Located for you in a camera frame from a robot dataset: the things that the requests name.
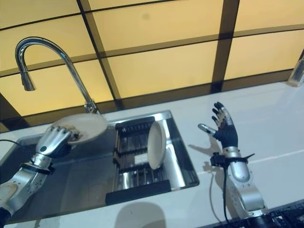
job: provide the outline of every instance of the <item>sink basin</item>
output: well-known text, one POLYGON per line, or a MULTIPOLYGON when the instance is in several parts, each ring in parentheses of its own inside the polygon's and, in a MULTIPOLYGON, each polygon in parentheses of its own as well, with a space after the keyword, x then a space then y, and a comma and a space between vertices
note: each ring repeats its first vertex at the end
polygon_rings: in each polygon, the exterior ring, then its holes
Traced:
MULTIPOLYGON (((23 148, 14 145, 10 149, 0 161, 1 183, 32 157, 41 136, 22 138, 19 143, 23 148)), ((98 138, 52 163, 55 171, 9 223, 103 207, 199 184, 170 111, 112 121, 98 138), (134 165, 134 156, 146 152, 147 132, 153 121, 163 124, 167 137, 164 163, 155 171, 146 163, 134 165)))

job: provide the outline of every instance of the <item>yellow glass panel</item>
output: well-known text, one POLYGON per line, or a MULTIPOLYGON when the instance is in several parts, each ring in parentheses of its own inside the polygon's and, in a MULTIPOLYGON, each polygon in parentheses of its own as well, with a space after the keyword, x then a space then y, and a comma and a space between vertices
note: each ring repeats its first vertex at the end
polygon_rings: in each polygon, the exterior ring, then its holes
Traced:
POLYGON ((7 129, 7 127, 4 126, 3 123, 0 123, 0 132, 2 133, 2 132, 8 132, 8 131, 9 131, 9 130, 7 129))
POLYGON ((235 31, 303 24, 303 0, 240 1, 235 31))
POLYGON ((155 0, 120 0, 120 1, 113 1, 113 0, 89 0, 90 7, 92 10, 103 9, 108 7, 114 6, 124 6, 129 4, 136 4, 142 2, 151 2, 155 0))
MULTIPOLYGON (((59 45, 70 57, 95 53, 81 16, 73 16, 1 31, 0 55, 2 70, 16 68, 15 48, 20 40, 29 36, 49 39, 59 45)), ((60 59, 51 49, 30 46, 25 53, 28 65, 60 59)))
POLYGON ((304 30, 232 40, 225 79, 294 68, 304 47, 304 30))
POLYGON ((180 0, 95 12, 105 50, 219 33, 222 0, 180 0))
POLYGON ((121 97, 212 81, 217 41, 109 58, 121 97))
POLYGON ((0 28, 78 12, 76 0, 0 0, 0 28))
MULTIPOLYGON (((112 100, 98 60, 76 63, 75 67, 95 102, 112 100)), ((85 100, 65 66, 31 71, 35 91, 25 91, 20 74, 0 78, 0 93, 20 113, 30 115, 84 105, 85 100)))

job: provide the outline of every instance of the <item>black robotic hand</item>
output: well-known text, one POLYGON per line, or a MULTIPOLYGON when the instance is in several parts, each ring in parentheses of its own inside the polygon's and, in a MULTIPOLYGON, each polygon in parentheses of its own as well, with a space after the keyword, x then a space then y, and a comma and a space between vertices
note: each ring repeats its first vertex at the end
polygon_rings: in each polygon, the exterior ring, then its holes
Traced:
POLYGON ((212 111, 215 113, 217 118, 212 116, 212 119, 217 124, 218 130, 215 130, 203 123, 199 124, 198 127, 219 140, 223 148, 229 146, 237 147, 238 134, 228 110, 220 102, 216 102, 214 107, 216 107, 216 109, 213 108, 212 111))

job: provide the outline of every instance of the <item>faucet spout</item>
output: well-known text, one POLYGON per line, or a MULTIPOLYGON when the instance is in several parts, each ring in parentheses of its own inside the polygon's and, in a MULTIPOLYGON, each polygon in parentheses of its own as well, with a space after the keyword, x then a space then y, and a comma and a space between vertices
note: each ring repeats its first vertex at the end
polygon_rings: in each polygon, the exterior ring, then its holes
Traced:
POLYGON ((21 74, 21 80, 22 84, 24 86, 24 89, 26 91, 33 91, 35 90, 34 84, 32 82, 32 79, 30 78, 29 71, 27 68, 27 65, 25 64, 24 60, 24 53, 25 50, 31 46, 31 45, 43 45, 48 47, 49 49, 55 51, 64 61, 65 65, 67 66, 69 72, 71 73, 75 83, 77 84, 78 89, 82 93, 83 97, 85 98, 85 111, 87 113, 95 113, 100 114, 96 104, 90 97, 88 91, 85 88, 85 85, 83 84, 81 78, 79 77, 79 74, 77 70, 75 69, 72 60, 70 57, 62 50, 59 46, 57 46, 55 43, 48 39, 44 39, 41 37, 27 37, 23 40, 21 40, 17 46, 15 51, 15 58, 16 62, 21 74))

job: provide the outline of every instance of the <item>black grid frame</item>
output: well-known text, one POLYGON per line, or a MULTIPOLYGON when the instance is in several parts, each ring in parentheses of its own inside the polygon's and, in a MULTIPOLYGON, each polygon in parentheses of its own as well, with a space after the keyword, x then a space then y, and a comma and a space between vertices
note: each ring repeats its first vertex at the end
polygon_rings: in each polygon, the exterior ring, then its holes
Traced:
MULTIPOLYGON (((42 21, 59 19, 64 17, 71 17, 76 15, 81 15, 85 23, 87 32, 90 36, 92 45, 94 47, 95 53, 90 55, 83 55, 72 57, 73 63, 84 62, 89 60, 98 60, 100 67, 104 73, 108 86, 110 88, 111 94, 113 96, 113 101, 97 103, 97 106, 103 113, 113 112, 117 110, 129 109, 134 107, 158 104, 163 102, 175 101, 180 99, 186 99, 190 97, 208 95, 212 93, 218 93, 222 91, 228 91, 232 89, 245 88, 250 86, 263 85, 272 82, 285 81, 288 79, 291 69, 276 71, 276 72, 267 72, 264 74, 245 76, 231 80, 224 80, 225 71, 228 63, 228 57, 231 48, 232 39, 235 37, 244 37, 251 35, 259 35, 265 33, 274 33, 274 32, 283 32, 283 31, 293 31, 293 30, 302 30, 304 29, 304 24, 292 25, 292 26, 281 26, 275 28, 261 28, 253 29, 246 31, 235 32, 235 23, 238 15, 238 6, 239 0, 224 0, 223 9, 220 23, 219 34, 181 39, 151 45, 144 45, 138 47, 123 48, 118 50, 105 51, 100 34, 93 17, 93 12, 113 10, 118 8, 127 8, 134 7, 139 5, 149 5, 157 4, 160 2, 167 1, 177 1, 177 0, 155 0, 144 3, 136 3, 122 6, 115 6, 104 9, 95 9, 91 10, 88 0, 76 0, 79 6, 79 13, 53 17, 43 20, 37 20, 33 22, 28 22, 20 25, 10 26, 2 28, 0 30, 6 30, 10 28, 15 28, 19 26, 25 26, 29 24, 39 23, 42 21), (165 48, 180 47, 185 45, 192 45, 198 43, 204 43, 209 41, 218 41, 215 65, 213 71, 212 82, 203 85, 196 85, 186 88, 174 89, 170 91, 158 92, 154 94, 146 94, 129 98, 121 98, 113 73, 111 71, 110 65, 108 63, 108 57, 122 56, 128 54, 135 54, 147 51, 154 51, 165 48)), ((62 60, 54 60, 39 64, 29 65, 29 71, 44 69, 49 67, 55 67, 63 65, 62 60)), ((18 69, 10 69, 0 72, 0 77, 6 77, 18 73, 18 69)), ((10 104, 9 102, 0 94, 1 106, 0 106, 0 121, 9 129, 17 130, 29 126, 36 126, 40 124, 51 123, 56 121, 64 116, 82 113, 83 106, 66 108, 61 110, 54 110, 45 113, 33 114, 29 116, 21 116, 10 104)))

